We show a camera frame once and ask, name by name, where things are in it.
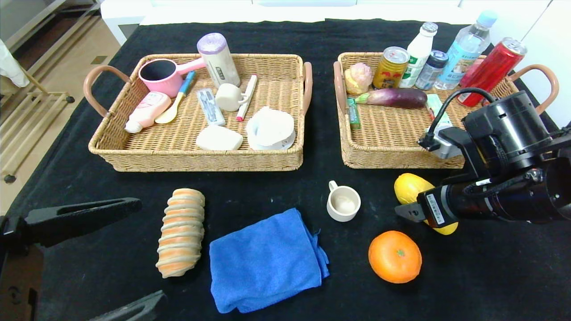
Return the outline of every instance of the red can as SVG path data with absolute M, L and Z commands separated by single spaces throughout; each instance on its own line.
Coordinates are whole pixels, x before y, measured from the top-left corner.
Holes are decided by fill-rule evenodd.
M 523 43 L 506 37 L 500 41 L 492 52 L 474 71 L 472 78 L 463 87 L 478 87 L 490 91 L 522 60 L 528 49 Z M 465 93 L 457 97 L 467 107 L 474 107 L 482 99 L 482 95 Z

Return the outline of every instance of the white cup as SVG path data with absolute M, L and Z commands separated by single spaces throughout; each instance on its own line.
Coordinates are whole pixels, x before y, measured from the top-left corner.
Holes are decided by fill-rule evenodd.
M 214 100 L 220 109 L 236 111 L 248 100 L 248 95 L 242 94 L 240 88 L 231 83 L 223 83 L 218 87 Z
M 349 186 L 337 186 L 334 180 L 329 182 L 327 212 L 339 222 L 352 220 L 361 207 L 359 193 Z

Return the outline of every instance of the small bottle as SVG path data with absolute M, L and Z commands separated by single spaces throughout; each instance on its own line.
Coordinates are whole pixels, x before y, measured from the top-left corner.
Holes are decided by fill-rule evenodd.
M 196 44 L 198 52 L 206 63 L 206 69 L 214 86 L 218 88 L 223 83 L 240 86 L 240 77 L 236 71 L 234 60 L 228 49 L 226 38 L 219 33 L 204 35 Z
M 415 84 L 424 63 L 432 50 L 432 39 L 438 32 L 438 25 L 434 22 L 425 22 L 420 27 L 419 34 L 408 45 L 407 51 L 411 55 L 407 70 L 403 74 L 399 87 L 410 88 Z
M 157 118 L 171 104 L 171 99 L 158 91 L 149 92 L 129 115 L 125 123 L 125 130 L 135 134 L 143 128 L 151 126 Z
M 448 63 L 438 76 L 434 87 L 441 90 L 453 89 L 480 54 L 490 45 L 490 27 L 496 22 L 493 11 L 483 11 L 476 23 L 463 28 L 448 49 Z
M 440 50 L 432 50 L 428 56 L 427 62 L 420 71 L 419 77 L 416 79 L 415 86 L 418 89 L 430 90 L 438 77 L 442 73 L 442 69 L 448 62 L 448 55 Z

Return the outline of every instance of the table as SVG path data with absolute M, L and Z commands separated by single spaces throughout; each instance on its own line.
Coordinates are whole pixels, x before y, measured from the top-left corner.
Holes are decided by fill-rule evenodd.
M 87 150 L 100 116 L 82 101 L 8 215 L 92 200 L 136 197 L 143 210 L 90 235 L 45 251 L 40 320 L 85 320 L 163 289 L 161 320 L 565 320 L 571 318 L 571 225 L 561 222 L 460 222 L 450 236 L 398 218 L 393 183 L 413 172 L 438 183 L 447 170 L 353 170 L 341 161 L 332 64 L 344 51 L 406 46 L 418 21 L 261 22 L 141 26 L 111 65 L 130 74 L 152 53 L 195 53 L 203 34 L 223 33 L 234 53 L 295 53 L 313 63 L 304 163 L 292 172 L 121 173 Z M 446 50 L 463 26 L 439 24 L 434 47 Z M 122 87 L 100 77 L 94 95 L 110 106 Z M 327 182 L 355 188 L 363 204 L 348 223 L 325 210 Z M 166 200 L 179 187 L 207 199 L 202 258 L 185 276 L 161 279 L 155 268 Z M 210 294 L 209 243 L 297 207 L 310 231 L 320 230 L 331 276 L 271 307 L 221 315 Z M 371 270 L 367 249 L 387 230 L 419 245 L 423 267 L 407 284 L 388 284 Z

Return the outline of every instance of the orange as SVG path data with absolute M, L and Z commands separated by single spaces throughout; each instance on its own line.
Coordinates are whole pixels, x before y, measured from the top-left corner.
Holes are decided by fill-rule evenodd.
M 369 263 L 383 280 L 406 283 L 420 273 L 423 258 L 410 237 L 398 231 L 387 231 L 371 242 Z

